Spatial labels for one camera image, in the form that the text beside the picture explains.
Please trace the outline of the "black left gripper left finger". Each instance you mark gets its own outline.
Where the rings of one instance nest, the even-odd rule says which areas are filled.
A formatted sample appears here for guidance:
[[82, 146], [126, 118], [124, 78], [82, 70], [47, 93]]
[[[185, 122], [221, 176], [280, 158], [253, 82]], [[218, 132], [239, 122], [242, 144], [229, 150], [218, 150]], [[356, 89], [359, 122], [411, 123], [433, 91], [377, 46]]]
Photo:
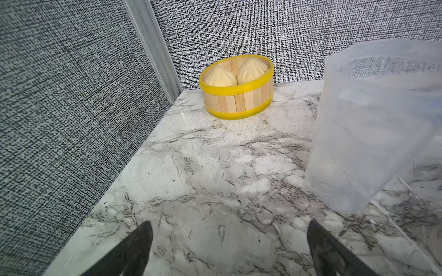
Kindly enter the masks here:
[[148, 264], [153, 237], [151, 223], [143, 222], [83, 275], [142, 276]]

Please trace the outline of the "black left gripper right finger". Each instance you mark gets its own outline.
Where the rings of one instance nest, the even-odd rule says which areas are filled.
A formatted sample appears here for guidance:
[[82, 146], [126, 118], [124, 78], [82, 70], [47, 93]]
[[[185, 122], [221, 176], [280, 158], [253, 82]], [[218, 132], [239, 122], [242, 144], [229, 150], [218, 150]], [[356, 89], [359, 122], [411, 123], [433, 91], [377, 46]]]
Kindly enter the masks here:
[[318, 276], [377, 275], [316, 220], [309, 222], [307, 242]]

